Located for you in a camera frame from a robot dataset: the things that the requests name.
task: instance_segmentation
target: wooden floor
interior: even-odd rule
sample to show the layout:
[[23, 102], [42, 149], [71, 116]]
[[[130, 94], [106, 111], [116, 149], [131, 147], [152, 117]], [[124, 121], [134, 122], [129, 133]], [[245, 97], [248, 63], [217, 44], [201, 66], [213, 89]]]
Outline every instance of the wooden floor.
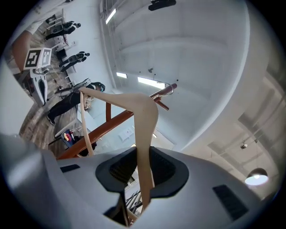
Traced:
[[[43, 35], [43, 32], [46, 30], [47, 27], [48, 24], [45, 22], [39, 27], [39, 29], [33, 35], [33, 38], [31, 40], [31, 48], [49, 47], [45, 45], [45, 36]], [[9, 49], [4, 54], [4, 56], [8, 62], [9, 67], [14, 68], [16, 66], [16, 63], [13, 59], [11, 49]], [[49, 66], [50, 72], [46, 75], [48, 83], [48, 98], [54, 95], [59, 85], [65, 88], [68, 87], [68, 80], [64, 79], [65, 75], [64, 73], [61, 73], [59, 71], [59, 69], [57, 68], [58, 65], [59, 61], [57, 60], [57, 57], [53, 52], [51, 58], [52, 67]], [[50, 122], [46, 118], [46, 115], [48, 114], [49, 109], [60, 100], [61, 98], [55, 96], [50, 101], [48, 101], [45, 106], [41, 107], [39, 107], [35, 102], [28, 115], [26, 116], [19, 133], [20, 137], [35, 143], [38, 147], [51, 150], [56, 157], [61, 155], [66, 148], [63, 141], [59, 140], [54, 144], [50, 145], [50, 147], [48, 147], [48, 144], [55, 139], [55, 134], [58, 131], [60, 131], [68, 123], [76, 119], [76, 108], [74, 107], [65, 114], [57, 117], [55, 119], [56, 124], [54, 126], [50, 124]], [[71, 126], [71, 129], [76, 129], [80, 126], [80, 123], [76, 123], [75, 125]], [[76, 131], [75, 135], [82, 136], [82, 133]]]

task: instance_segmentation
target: person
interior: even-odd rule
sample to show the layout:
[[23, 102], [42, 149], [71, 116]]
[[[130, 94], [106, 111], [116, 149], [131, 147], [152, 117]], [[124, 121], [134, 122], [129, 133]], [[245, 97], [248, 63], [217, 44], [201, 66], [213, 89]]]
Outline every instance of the person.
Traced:
[[81, 52], [79, 52], [78, 54], [72, 55], [72, 56], [70, 56], [67, 60], [63, 61], [63, 62], [59, 65], [59, 68], [61, 68], [61, 67], [64, 66], [65, 64], [69, 63], [68, 65], [66, 65], [65, 67], [63, 67], [63, 69], [61, 70], [61, 72], [64, 72], [64, 71], [66, 71], [67, 69], [69, 69], [71, 66], [75, 65], [76, 63], [84, 62], [88, 56], [90, 56], [89, 53], [85, 53], [85, 52], [81, 51]]
[[[91, 88], [97, 91], [104, 92], [105, 86], [104, 84], [100, 82], [91, 83], [86, 86], [86, 88]], [[55, 117], [60, 116], [67, 111], [69, 111], [74, 106], [80, 104], [80, 92], [75, 91], [71, 93], [69, 96], [64, 98], [63, 100], [56, 103], [49, 111], [49, 114], [47, 115], [47, 119], [50, 121], [52, 125], [55, 124]]]
[[80, 27], [81, 27], [81, 24], [80, 23], [76, 24], [74, 21], [69, 21], [69, 22], [63, 23], [60, 26], [60, 31], [58, 31], [57, 28], [55, 28], [54, 30], [52, 30], [52, 33], [50, 35], [46, 36], [45, 39], [47, 41], [51, 38], [63, 36], [65, 34], [71, 34], [73, 31], [75, 31], [77, 28], [80, 28]]

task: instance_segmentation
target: black pants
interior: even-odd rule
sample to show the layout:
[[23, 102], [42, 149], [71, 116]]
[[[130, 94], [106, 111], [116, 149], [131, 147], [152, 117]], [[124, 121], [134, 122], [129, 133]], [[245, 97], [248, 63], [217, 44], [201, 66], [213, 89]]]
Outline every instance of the black pants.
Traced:
[[73, 93], [72, 95], [69, 95], [68, 97], [64, 98], [62, 101], [59, 101], [56, 105], [54, 105], [50, 109], [48, 117], [54, 121], [55, 117], [66, 113], [79, 103], [80, 103], [80, 95], [77, 93]]
[[55, 33], [55, 34], [49, 34], [49, 35], [46, 36], [46, 40], [49, 40], [51, 38], [55, 38], [55, 37], [58, 37], [58, 36], [63, 36], [65, 34], [66, 34], [65, 31], [60, 31], [60, 32]]
[[[67, 64], [67, 63], [68, 63], [68, 59], [65, 60], [65, 61], [63, 61], [63, 62], [59, 65], [59, 67], [61, 68], [62, 66], [64, 66], [64, 65]], [[76, 63], [77, 63], [76, 61], [75, 61], [75, 62], [72, 62], [72, 63], [69, 63], [68, 65], [66, 65], [66, 66], [63, 67], [63, 69], [61, 70], [61, 72], [66, 71], [66, 70], [69, 69], [71, 66], [75, 65]]]

